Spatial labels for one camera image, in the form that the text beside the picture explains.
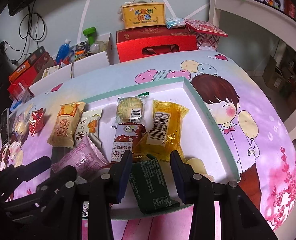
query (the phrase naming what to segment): bed sheet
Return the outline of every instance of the bed sheet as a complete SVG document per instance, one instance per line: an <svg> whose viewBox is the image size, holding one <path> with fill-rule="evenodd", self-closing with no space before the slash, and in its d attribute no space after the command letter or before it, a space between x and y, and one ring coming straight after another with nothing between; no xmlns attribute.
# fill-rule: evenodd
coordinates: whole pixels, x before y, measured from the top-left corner
<svg viewBox="0 0 296 240"><path fill-rule="evenodd" d="M179 76L191 81L208 106L234 155L241 174L240 186L276 230L296 202L295 148L261 89L233 60L213 50L176 52L123 62L73 78L38 95L20 106L16 114L33 104L33 109L46 109L47 122L34 137L27 134L19 142L14 136L8 149L2 149L0 141L0 171L10 164L26 165L44 155L51 157L52 146L46 141L61 104ZM23 182L11 199L34 193L36 186L49 176L50 171L45 171ZM187 239L191 217L192 211L187 208L140 221L114 221L115 239Z"/></svg>

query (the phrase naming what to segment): orange snack package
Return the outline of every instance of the orange snack package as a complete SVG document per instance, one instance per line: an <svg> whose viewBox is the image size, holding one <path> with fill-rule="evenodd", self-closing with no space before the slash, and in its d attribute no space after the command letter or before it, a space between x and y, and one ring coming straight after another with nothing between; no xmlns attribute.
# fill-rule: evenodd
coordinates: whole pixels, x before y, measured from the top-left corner
<svg viewBox="0 0 296 240"><path fill-rule="evenodd" d="M169 161L170 153L177 150L185 161L180 134L182 119L188 112L188 108L176 103L153 100L153 128L134 147L133 157L144 159L150 153L160 160Z"/></svg>
<svg viewBox="0 0 296 240"><path fill-rule="evenodd" d="M75 144L73 135L79 123L84 102L74 102L67 105L61 105L56 124L47 143L56 147L72 148Z"/></svg>

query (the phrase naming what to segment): bow tie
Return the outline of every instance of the bow tie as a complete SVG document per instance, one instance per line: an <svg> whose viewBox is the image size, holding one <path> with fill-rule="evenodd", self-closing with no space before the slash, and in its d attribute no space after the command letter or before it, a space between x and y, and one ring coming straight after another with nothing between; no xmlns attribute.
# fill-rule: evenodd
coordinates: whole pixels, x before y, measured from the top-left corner
<svg viewBox="0 0 296 240"><path fill-rule="evenodd" d="M228 134L231 131L235 131L236 128L234 126L230 127L229 129L224 129L224 134Z"/></svg>

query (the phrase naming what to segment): yellow gift box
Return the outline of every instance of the yellow gift box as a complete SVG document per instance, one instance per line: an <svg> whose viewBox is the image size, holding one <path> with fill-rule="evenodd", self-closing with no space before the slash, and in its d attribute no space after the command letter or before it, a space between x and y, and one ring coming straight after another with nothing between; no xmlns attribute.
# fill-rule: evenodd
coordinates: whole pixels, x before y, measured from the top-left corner
<svg viewBox="0 0 296 240"><path fill-rule="evenodd" d="M121 6L124 28L165 25L165 3L134 3Z"/></svg>

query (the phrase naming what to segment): silver screw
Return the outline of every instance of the silver screw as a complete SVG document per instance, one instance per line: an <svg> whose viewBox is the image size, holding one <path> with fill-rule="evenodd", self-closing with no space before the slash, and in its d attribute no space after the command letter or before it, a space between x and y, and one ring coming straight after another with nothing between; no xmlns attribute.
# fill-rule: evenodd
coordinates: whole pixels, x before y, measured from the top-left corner
<svg viewBox="0 0 296 240"><path fill-rule="evenodd" d="M101 175L102 179L109 179L110 178L110 174L109 173L104 173Z"/></svg>
<svg viewBox="0 0 296 240"><path fill-rule="evenodd" d="M200 180L200 179L202 179L202 176L201 176L199 173L195 173L195 174L193 174L192 177L193 177L195 180Z"/></svg>
<svg viewBox="0 0 296 240"><path fill-rule="evenodd" d="M68 181L67 183L66 183L66 187L67 188L71 188L71 187L73 187L74 186L74 182L73 181Z"/></svg>
<svg viewBox="0 0 296 240"><path fill-rule="evenodd" d="M231 180L231 181L229 181L229 186L235 188L238 186L238 183L235 182L234 180Z"/></svg>

